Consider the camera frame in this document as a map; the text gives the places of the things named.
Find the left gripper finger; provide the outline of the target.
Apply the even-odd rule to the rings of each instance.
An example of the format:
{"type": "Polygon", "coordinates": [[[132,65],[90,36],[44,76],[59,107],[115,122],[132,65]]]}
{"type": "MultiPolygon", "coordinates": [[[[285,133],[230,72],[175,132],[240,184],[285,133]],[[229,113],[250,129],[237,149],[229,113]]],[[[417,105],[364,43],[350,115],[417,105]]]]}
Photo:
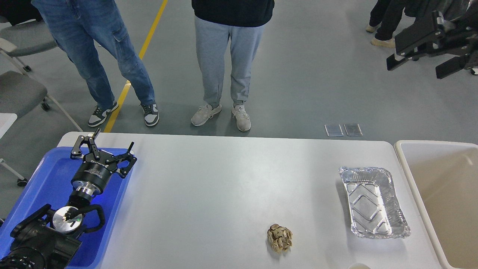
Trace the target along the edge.
{"type": "Polygon", "coordinates": [[[96,136],[101,132],[101,128],[98,128],[91,136],[79,136],[73,145],[71,150],[71,159],[81,159],[88,154],[93,154],[95,160],[100,160],[100,151],[97,148],[95,143],[96,136]],[[81,151],[81,146],[87,145],[89,153],[83,153],[81,151]]]}
{"type": "Polygon", "coordinates": [[[137,157],[132,153],[134,142],[130,143],[127,151],[123,154],[112,155],[109,157],[109,172],[110,174],[117,173],[121,178],[125,178],[137,161],[137,157]],[[118,168],[118,164],[127,162],[127,165],[124,167],[118,168]]]}

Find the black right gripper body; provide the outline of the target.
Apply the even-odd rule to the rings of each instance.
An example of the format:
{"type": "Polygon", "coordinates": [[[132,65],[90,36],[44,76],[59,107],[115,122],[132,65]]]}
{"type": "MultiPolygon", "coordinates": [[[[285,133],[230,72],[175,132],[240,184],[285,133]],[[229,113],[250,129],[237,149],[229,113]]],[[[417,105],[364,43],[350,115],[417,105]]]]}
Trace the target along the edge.
{"type": "Polygon", "coordinates": [[[444,19],[446,36],[443,41],[443,53],[456,57],[466,56],[463,69],[477,69],[477,1],[470,0],[468,8],[460,17],[444,19]]]}

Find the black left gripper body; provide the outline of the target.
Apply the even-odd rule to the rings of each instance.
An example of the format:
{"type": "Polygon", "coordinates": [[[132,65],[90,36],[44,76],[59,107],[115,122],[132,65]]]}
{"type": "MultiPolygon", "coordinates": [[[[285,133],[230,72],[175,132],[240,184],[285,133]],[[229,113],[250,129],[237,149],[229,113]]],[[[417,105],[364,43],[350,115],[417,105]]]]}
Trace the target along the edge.
{"type": "Polygon", "coordinates": [[[101,195],[114,172],[118,163],[122,161],[119,155],[100,150],[96,155],[90,152],[82,155],[78,149],[71,151],[71,159],[82,159],[82,164],[71,180],[73,186],[72,196],[101,195]]]}

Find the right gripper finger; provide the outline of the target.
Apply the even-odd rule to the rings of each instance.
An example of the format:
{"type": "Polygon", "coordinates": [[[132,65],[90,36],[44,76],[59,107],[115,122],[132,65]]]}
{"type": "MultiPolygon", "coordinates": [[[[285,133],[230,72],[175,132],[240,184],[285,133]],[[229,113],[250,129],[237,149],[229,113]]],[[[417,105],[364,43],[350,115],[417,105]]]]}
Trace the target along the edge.
{"type": "Polygon", "coordinates": [[[408,60],[443,53],[446,36],[441,12],[432,11],[395,36],[396,53],[387,58],[387,70],[393,71],[408,60]]]}
{"type": "Polygon", "coordinates": [[[466,56],[454,57],[435,67],[436,77],[438,79],[446,78],[456,72],[461,71],[467,63],[466,56]]]}

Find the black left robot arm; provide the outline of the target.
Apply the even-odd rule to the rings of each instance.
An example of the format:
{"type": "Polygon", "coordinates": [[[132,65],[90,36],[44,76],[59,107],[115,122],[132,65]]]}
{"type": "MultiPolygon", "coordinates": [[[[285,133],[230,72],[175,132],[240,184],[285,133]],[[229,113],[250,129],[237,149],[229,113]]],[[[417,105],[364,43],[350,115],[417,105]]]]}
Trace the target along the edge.
{"type": "Polygon", "coordinates": [[[95,143],[100,130],[78,136],[41,160],[1,222],[2,269],[95,269],[112,234],[137,161],[127,149],[95,143]]]}

